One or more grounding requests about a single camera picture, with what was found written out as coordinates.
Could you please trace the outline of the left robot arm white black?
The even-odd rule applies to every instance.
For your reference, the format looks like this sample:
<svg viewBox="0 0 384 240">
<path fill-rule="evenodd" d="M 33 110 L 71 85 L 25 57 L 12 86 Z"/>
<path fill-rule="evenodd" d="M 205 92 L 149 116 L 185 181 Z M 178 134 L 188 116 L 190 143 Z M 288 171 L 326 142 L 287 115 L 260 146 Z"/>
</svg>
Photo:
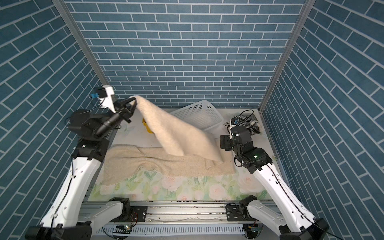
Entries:
<svg viewBox="0 0 384 240">
<path fill-rule="evenodd" d="M 79 109 L 70 116 L 69 130 L 80 137 L 70 170 L 41 223 L 28 228 L 27 240 L 89 240 L 112 220 L 126 222 L 134 218 L 128 198 L 113 198 L 85 219 L 79 217 L 89 186 L 105 159 L 110 143 L 107 136 L 122 121 L 131 122 L 137 101 L 129 98 L 113 106 L 115 109 L 107 114 Z"/>
</svg>

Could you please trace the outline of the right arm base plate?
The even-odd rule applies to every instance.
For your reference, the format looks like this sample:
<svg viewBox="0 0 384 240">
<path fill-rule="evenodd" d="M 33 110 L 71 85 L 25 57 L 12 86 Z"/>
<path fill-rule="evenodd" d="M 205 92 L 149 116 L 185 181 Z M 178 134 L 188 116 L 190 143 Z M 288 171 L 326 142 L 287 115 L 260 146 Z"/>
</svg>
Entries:
<svg viewBox="0 0 384 240">
<path fill-rule="evenodd" d="M 235 203 L 226 204 L 225 209 L 228 222 L 256 221 L 256 219 L 249 216 L 247 210 L 244 207 L 241 207 Z"/>
</svg>

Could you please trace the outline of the beige knitted scarf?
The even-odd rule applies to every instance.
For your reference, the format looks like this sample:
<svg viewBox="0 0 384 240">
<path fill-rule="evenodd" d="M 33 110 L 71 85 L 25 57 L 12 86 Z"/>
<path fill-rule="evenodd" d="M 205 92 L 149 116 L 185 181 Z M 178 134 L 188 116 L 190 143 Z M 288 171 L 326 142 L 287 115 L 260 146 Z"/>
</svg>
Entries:
<svg viewBox="0 0 384 240">
<path fill-rule="evenodd" d="M 103 164 L 103 185 L 114 185 L 132 177 L 139 169 L 168 177 L 211 177 L 235 173 L 233 154 L 220 148 L 220 140 L 136 96 L 140 111 L 159 148 L 136 144 L 115 145 Z"/>
</svg>

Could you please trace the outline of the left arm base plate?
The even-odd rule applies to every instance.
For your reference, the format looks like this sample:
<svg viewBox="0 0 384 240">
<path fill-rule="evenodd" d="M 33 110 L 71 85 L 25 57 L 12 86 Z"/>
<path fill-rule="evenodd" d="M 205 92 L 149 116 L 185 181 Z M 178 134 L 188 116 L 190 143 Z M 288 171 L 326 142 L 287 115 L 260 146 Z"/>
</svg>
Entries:
<svg viewBox="0 0 384 240">
<path fill-rule="evenodd" d="M 123 210 L 123 213 L 113 219 L 113 223 L 133 222 L 143 223 L 147 217 L 148 206 L 133 206 L 128 211 Z"/>
</svg>

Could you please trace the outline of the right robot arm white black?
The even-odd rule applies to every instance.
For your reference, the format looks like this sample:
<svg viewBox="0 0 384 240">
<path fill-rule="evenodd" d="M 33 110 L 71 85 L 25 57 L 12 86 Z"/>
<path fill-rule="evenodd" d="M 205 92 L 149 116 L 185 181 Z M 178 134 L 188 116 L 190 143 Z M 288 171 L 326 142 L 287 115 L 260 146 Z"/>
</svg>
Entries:
<svg viewBox="0 0 384 240">
<path fill-rule="evenodd" d="M 316 218 L 299 201 L 278 173 L 267 152 L 254 147 L 245 126 L 230 123 L 229 135 L 220 137 L 220 147 L 235 153 L 235 165 L 246 168 L 264 186 L 280 210 L 277 213 L 250 195 L 239 203 L 243 218 L 260 221 L 281 240 L 324 239 L 329 229 L 326 220 Z"/>
</svg>

